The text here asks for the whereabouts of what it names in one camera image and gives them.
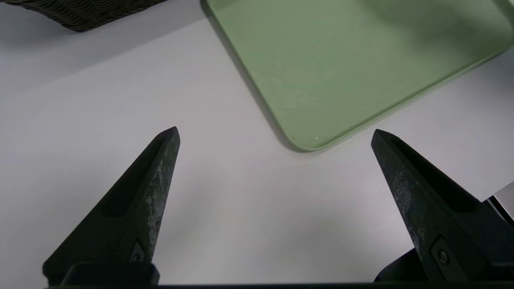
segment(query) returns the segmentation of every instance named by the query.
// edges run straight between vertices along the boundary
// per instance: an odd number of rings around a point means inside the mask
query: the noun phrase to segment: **white tabletop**
[[[373,280],[413,247],[370,147],[376,128],[480,200],[514,180],[514,50],[301,153],[211,21],[198,1],[170,0],[77,34],[0,5],[1,287],[44,287],[42,263],[172,126],[161,283]]]

